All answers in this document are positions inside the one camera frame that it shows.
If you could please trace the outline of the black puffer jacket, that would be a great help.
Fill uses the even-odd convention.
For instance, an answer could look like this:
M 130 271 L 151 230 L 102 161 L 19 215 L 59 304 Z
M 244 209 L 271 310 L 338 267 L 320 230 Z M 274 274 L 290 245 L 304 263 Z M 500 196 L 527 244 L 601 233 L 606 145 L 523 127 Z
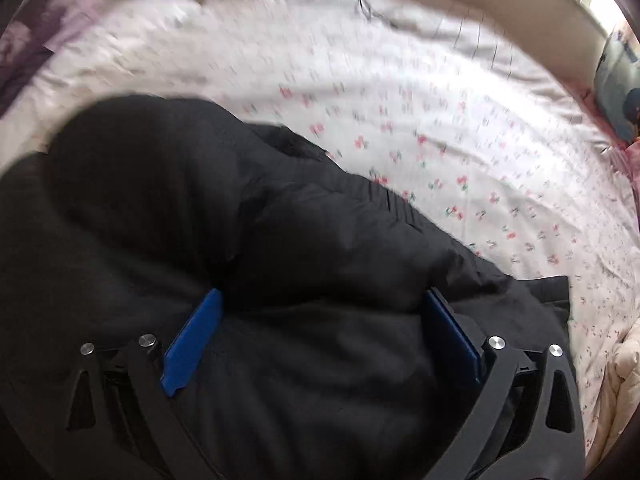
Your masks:
M 172 409 L 224 479 L 416 479 L 470 404 L 438 290 L 487 336 L 567 344 L 566 278 L 520 281 L 287 128 L 196 99 L 96 102 L 1 177 L 1 474 L 53 479 L 93 345 L 113 437 L 167 477 L 124 349 L 221 320 Z

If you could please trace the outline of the cherry print bed sheet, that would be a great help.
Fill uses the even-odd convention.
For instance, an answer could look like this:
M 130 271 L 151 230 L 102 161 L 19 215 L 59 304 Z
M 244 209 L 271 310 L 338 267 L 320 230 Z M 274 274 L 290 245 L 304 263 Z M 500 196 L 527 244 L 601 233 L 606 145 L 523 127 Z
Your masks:
M 285 125 L 503 272 L 566 275 L 588 454 L 639 321 L 634 198 L 605 134 L 491 18 L 447 0 L 124 0 L 3 116 L 2 162 L 126 92 Z

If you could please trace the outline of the purple and lilac clothes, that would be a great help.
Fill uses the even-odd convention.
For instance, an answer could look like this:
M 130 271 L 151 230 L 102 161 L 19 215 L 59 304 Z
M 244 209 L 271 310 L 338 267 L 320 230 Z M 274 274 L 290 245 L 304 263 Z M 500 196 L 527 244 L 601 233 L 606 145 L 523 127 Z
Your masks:
M 103 0 L 26 0 L 1 36 L 1 114 L 64 44 L 101 14 Z

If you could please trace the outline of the cream quilted comforter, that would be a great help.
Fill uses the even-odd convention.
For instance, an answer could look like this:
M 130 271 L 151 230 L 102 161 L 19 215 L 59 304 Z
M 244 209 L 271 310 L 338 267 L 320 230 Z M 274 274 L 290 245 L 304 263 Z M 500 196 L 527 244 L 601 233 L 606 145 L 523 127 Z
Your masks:
M 597 429 L 587 454 L 587 471 L 604 461 L 639 405 L 639 321 L 616 344 L 604 369 L 598 399 Z

